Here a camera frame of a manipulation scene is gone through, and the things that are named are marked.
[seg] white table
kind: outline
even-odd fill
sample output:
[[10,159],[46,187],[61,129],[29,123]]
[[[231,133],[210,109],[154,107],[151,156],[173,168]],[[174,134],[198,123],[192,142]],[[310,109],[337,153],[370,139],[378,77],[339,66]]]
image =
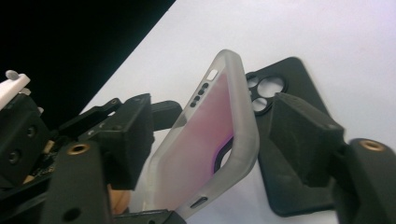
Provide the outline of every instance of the white table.
[[[256,71],[299,57],[346,141],[396,148],[396,2],[304,0],[176,1],[87,105],[149,92],[184,106],[221,49]],[[153,151],[167,131],[155,134]],[[133,194],[141,209],[144,173]],[[334,212],[282,218],[269,208],[258,164],[188,223],[337,223]]]

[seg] black background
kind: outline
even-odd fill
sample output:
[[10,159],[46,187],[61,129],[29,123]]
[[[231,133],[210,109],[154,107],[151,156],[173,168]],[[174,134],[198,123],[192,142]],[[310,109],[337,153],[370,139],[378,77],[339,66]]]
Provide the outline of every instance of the black background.
[[0,81],[8,69],[28,75],[42,119],[56,128],[78,115],[174,2],[0,3]]

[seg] white plastic part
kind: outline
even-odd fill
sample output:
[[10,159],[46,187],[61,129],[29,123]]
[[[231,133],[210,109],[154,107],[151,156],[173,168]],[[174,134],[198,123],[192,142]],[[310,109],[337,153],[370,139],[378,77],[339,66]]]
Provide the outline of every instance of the white plastic part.
[[[214,173],[215,159],[232,137],[231,154]],[[258,152],[241,59],[222,50],[150,161],[144,210],[191,216],[245,177]]]
[[25,74],[19,74],[19,77],[15,77],[12,73],[10,77],[12,79],[0,83],[0,110],[30,82],[30,78]]

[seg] frosted phone case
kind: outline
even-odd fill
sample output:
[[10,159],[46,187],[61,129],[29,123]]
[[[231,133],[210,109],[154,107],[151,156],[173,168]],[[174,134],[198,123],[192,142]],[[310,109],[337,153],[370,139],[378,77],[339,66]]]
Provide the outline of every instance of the frosted phone case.
[[[215,159],[232,137],[230,157],[214,174]],[[149,163],[144,209],[191,216],[245,177],[258,151],[241,59],[222,50]]]

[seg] screw hole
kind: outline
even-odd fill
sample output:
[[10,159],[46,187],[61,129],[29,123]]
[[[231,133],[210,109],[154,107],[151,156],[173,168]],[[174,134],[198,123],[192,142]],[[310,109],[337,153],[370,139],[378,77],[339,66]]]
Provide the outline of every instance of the screw hole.
[[64,221],[74,221],[79,217],[79,215],[81,215],[81,210],[79,210],[79,208],[72,208],[64,213]]
[[37,134],[37,127],[35,127],[35,126],[30,126],[30,127],[27,129],[27,136],[28,136],[28,137],[33,138],[33,137],[35,137],[36,134]]
[[21,152],[16,149],[8,154],[8,161],[12,165],[17,164],[21,160]]
[[385,150],[384,146],[371,140],[362,140],[361,141],[361,146],[372,150],[372,151],[383,151]]
[[76,145],[76,146],[70,147],[67,150],[67,154],[72,155],[72,156],[73,155],[78,155],[78,154],[81,154],[81,153],[84,153],[84,152],[88,151],[88,149],[90,149],[89,145],[86,145],[86,144],[84,144],[84,145]]

